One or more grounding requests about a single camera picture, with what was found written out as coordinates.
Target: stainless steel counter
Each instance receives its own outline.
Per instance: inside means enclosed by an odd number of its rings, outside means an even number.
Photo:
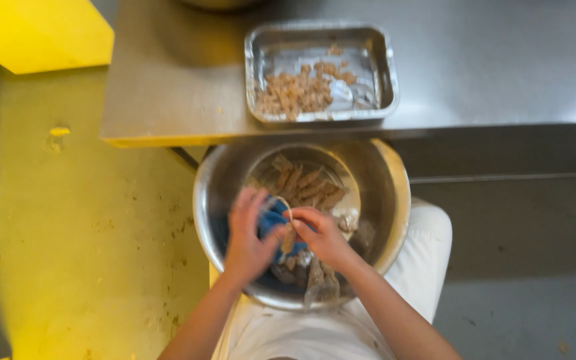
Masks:
[[[370,126],[260,124],[246,109],[246,32],[272,20],[336,18],[389,31],[401,90],[395,114]],[[174,146],[571,123],[576,1],[276,0],[221,14],[122,0],[100,136],[119,147]]]

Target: metal tray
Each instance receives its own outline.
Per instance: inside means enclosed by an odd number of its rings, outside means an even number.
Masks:
[[[341,55],[327,51],[333,44]],[[340,66],[357,76],[356,83],[330,83],[333,102],[325,111],[300,113],[297,122],[383,119],[399,105],[399,86],[390,37],[384,30],[360,22],[298,21],[267,24],[245,40],[246,98],[250,112],[262,122],[286,122],[285,115],[256,111],[258,89],[265,90],[268,74],[297,75],[301,66],[318,61]]]

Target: blue towel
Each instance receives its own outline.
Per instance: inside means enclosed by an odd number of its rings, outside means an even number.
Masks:
[[[287,224],[288,219],[282,216],[284,211],[288,210],[286,205],[284,205],[281,201],[276,201],[275,204],[270,208],[265,214],[262,214],[259,217],[259,228],[257,230],[257,235],[260,239],[263,239],[275,225],[278,224]],[[294,246],[292,247],[292,251],[288,256],[297,255],[300,250],[306,249],[308,245],[304,242],[294,242]],[[277,249],[277,253],[275,254],[275,259],[273,260],[274,264],[277,264],[279,258],[282,257],[282,251]]]

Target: person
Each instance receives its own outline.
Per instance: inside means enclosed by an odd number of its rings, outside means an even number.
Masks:
[[[314,208],[292,209],[296,232],[357,296],[336,309],[295,313],[241,294],[267,270],[287,232],[277,226],[257,238],[258,208],[266,195],[254,188],[238,194],[228,214],[224,271],[159,360],[460,359],[431,325],[452,242],[443,210],[412,201],[406,241],[382,277],[350,248],[332,217]]]

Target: yellow board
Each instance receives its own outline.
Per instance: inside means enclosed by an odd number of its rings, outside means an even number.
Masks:
[[[113,38],[88,0],[0,0],[0,65],[14,74],[109,64]]]

